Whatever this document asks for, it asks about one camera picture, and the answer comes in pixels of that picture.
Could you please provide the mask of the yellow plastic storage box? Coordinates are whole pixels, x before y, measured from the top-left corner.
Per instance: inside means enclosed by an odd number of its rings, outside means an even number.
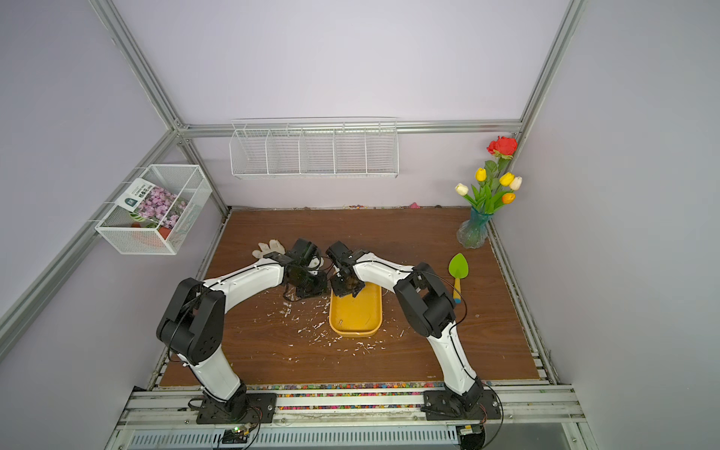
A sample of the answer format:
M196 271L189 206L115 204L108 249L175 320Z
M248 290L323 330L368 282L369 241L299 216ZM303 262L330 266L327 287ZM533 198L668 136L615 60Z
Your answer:
M345 338L368 338L375 335L383 323L382 288L367 283L357 295L337 296L330 299L329 324L331 329Z

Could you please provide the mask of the white cotton work glove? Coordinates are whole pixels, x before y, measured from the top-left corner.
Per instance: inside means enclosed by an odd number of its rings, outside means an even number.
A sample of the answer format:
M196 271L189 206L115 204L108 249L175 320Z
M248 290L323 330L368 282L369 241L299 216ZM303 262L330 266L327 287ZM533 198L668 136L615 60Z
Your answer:
M273 252L282 255L286 253L285 247L277 239L271 239L267 243L259 243L257 249L255 249L251 254L257 260L262 260L263 258L266 258L268 254Z

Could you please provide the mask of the green trowel yellow handle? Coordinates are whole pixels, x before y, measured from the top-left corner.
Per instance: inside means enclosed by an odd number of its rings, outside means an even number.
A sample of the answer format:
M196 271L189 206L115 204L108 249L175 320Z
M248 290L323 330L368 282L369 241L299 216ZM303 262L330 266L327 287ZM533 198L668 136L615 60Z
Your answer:
M456 254L448 264L449 275L454 280L453 299L456 304L462 302L461 281L469 275L469 265L462 253Z

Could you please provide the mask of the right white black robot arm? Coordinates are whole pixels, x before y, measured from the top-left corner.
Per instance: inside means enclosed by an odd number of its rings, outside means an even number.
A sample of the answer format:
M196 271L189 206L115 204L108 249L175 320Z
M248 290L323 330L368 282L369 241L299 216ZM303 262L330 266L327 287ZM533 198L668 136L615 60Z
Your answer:
M396 264L369 251L351 250L339 241L326 255L336 268L330 279L334 293L356 296L368 283L393 292L410 327L429 342L445 388L465 403L483 397L484 386L459 339L453 295L428 264Z

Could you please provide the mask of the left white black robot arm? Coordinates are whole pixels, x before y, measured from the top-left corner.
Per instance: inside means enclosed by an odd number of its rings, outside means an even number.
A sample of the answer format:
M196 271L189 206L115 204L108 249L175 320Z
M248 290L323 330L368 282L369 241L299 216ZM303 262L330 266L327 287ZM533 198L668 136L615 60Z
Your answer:
M157 339L190 367L206 397L228 405L241 395L243 382L221 349L226 313L279 286L294 287L301 299L322 296L328 287L322 266L318 247L299 239L285 251L270 247L257 262L230 274L184 279L160 319Z

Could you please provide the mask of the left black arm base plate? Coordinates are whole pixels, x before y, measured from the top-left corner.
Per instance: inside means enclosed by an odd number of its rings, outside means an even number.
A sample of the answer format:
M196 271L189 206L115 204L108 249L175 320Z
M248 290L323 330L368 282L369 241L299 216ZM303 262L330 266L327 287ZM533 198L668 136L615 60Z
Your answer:
M240 393L227 402L204 396L201 403L196 399L189 408L197 412L196 422L208 424L269 424L273 421L278 396L271 393Z

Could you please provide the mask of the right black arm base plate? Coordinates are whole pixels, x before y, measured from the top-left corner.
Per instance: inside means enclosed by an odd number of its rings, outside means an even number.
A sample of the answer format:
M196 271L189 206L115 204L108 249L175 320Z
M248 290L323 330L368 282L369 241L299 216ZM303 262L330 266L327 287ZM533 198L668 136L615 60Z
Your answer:
M489 390L468 392L467 396L444 391L425 391L421 411L429 421L501 419L500 401Z

